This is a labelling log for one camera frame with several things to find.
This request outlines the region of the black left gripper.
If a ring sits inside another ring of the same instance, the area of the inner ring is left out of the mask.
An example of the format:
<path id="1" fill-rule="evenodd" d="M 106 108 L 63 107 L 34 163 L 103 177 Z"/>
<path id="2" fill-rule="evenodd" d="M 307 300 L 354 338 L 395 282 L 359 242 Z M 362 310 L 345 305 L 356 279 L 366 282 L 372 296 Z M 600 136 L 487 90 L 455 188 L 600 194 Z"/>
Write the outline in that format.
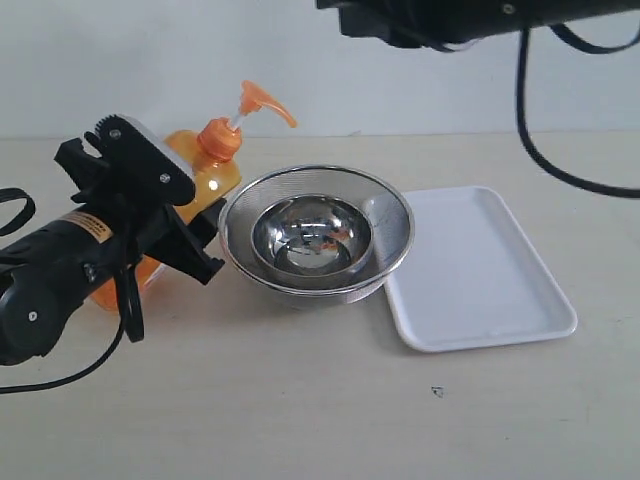
<path id="1" fill-rule="evenodd" d="M 205 247 L 218 233 L 218 215 L 226 201 L 211 207 L 187 223 L 174 206 L 160 197 L 119 197 L 122 239 L 114 269 L 117 285 L 140 285 L 136 273 L 145 257 L 171 267 L 205 285 L 224 261 L 209 256 Z"/>

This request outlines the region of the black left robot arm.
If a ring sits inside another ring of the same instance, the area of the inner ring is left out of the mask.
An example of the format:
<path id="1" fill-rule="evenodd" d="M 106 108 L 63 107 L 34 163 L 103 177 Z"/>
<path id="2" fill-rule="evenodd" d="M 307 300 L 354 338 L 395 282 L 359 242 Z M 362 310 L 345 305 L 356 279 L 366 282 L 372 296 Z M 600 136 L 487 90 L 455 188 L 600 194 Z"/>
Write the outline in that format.
<path id="1" fill-rule="evenodd" d="M 169 205 L 84 204 L 1 251 L 1 363 L 12 366 L 47 355 L 84 301 L 121 272 L 116 304 L 125 309 L 125 332 L 144 337 L 141 281 L 133 267 L 148 256 L 202 284 L 222 268 L 204 249 L 218 232 L 226 201 L 190 222 Z"/>

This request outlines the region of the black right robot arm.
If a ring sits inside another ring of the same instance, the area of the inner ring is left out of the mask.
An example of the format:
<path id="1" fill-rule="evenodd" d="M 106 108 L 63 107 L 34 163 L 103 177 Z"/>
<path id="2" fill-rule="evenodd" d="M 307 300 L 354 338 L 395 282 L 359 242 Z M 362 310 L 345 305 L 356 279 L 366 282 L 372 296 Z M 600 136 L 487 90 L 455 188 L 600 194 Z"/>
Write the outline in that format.
<path id="1" fill-rule="evenodd" d="M 480 39 L 547 27 L 566 44 L 588 54 L 609 54 L 639 43 L 634 35 L 618 46 L 600 46 L 567 24 L 639 8 L 637 1 L 573 0 L 405 0 L 317 1 L 319 10 L 338 12 L 342 35 L 376 38 L 401 48 L 456 52 Z"/>

